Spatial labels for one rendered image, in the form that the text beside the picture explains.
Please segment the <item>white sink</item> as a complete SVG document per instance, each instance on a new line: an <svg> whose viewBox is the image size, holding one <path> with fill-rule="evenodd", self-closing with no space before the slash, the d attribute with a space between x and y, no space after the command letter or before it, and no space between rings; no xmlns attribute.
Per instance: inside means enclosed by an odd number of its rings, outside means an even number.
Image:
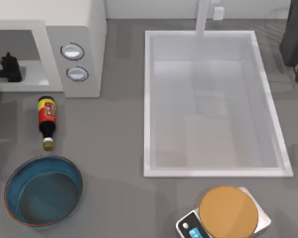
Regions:
<svg viewBox="0 0 298 238"><path fill-rule="evenodd" d="M145 32L144 176L293 176L254 31Z"/></svg>

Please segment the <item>round grey microwave knob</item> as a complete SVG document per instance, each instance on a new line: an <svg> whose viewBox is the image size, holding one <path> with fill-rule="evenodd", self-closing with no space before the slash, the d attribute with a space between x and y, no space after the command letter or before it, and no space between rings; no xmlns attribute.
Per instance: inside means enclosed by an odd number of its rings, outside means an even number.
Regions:
<svg viewBox="0 0 298 238"><path fill-rule="evenodd" d="M67 69L67 77L72 81L77 81L77 82L85 81L88 79L88 76L89 76L88 71L83 67L77 66L77 67Z"/></svg>
<svg viewBox="0 0 298 238"><path fill-rule="evenodd" d="M61 54L67 60L80 60L84 56L84 49L75 43L61 46Z"/></svg>

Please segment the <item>dark bottle with red label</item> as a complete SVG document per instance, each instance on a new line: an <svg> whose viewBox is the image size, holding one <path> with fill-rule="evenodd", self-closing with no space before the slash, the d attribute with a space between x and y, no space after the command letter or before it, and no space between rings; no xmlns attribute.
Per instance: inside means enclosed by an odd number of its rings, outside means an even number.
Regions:
<svg viewBox="0 0 298 238"><path fill-rule="evenodd" d="M43 137L43 149L52 151L56 130L56 102L51 96L42 96L38 100L38 126Z"/></svg>

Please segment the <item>silver kitchen scale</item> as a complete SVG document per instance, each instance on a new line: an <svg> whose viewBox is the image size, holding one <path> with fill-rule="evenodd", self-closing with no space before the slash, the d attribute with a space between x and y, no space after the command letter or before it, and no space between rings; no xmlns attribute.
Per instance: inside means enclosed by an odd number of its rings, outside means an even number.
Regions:
<svg viewBox="0 0 298 238"><path fill-rule="evenodd" d="M240 190L242 190L243 192L245 192L247 195L250 196L250 198L253 200L258 210L258 215L259 215L258 225L256 227L256 230L253 236L251 237L251 238L254 238L256 235L258 235L259 233L261 233L271 225L272 219L263 210L263 208L253 197L253 195L248 191L248 189L246 189L245 187L237 187L237 188L239 188ZM178 234L181 236L181 238L213 238L206 231L206 229L203 227L200 221L200 217L198 214L199 205L197 208L191 210L176 222L175 227Z"/></svg>

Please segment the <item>tall white tap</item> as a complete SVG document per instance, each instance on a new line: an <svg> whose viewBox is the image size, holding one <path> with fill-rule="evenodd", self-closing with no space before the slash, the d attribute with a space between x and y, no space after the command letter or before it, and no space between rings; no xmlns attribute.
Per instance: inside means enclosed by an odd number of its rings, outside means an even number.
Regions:
<svg viewBox="0 0 298 238"><path fill-rule="evenodd" d="M209 10L209 4L210 4L210 0L198 1L197 19L196 19L196 27L195 27L195 33L198 37L203 36L207 14Z"/></svg>

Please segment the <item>pale microwave oven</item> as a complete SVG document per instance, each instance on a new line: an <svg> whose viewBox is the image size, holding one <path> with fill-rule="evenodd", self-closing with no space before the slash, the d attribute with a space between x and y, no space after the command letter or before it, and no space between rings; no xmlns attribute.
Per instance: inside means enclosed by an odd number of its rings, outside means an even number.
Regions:
<svg viewBox="0 0 298 238"><path fill-rule="evenodd" d="M100 95L106 43L104 0L0 0L0 57L10 52L22 81L0 78L0 92L63 92L68 98ZM68 60L61 46L80 45L84 56ZM67 69L83 67L77 82Z"/></svg>

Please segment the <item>round blue basin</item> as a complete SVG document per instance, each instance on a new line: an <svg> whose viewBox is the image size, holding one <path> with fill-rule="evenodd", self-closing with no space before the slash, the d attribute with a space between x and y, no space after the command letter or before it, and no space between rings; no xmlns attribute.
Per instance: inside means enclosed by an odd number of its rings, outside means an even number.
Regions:
<svg viewBox="0 0 298 238"><path fill-rule="evenodd" d="M16 222L48 229L73 215L82 194L78 167L67 158L49 155L22 163L7 180L3 201Z"/></svg>

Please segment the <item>round wooden disc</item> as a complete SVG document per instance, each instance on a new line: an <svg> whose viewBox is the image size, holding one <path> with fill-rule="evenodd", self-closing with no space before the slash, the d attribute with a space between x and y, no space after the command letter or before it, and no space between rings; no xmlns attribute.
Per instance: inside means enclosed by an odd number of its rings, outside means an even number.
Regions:
<svg viewBox="0 0 298 238"><path fill-rule="evenodd" d="M198 214L213 238L251 238L259 221L255 203L233 186L217 186L201 199Z"/></svg>

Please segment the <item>small white tap lever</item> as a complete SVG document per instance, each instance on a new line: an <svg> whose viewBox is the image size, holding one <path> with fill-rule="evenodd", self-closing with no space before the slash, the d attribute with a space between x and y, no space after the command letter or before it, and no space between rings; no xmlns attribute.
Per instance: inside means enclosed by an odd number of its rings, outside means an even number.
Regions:
<svg viewBox="0 0 298 238"><path fill-rule="evenodd" d="M223 6L215 6L213 12L213 20L223 20L224 12L225 8Z"/></svg>

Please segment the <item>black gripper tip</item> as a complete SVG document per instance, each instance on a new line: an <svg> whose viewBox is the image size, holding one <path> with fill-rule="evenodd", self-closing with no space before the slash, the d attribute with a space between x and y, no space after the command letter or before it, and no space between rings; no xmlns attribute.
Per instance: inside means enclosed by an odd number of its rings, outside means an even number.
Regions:
<svg viewBox="0 0 298 238"><path fill-rule="evenodd" d="M6 78L8 82L21 82L22 75L18 60L7 52L1 57L2 70L0 70L0 78Z"/></svg>

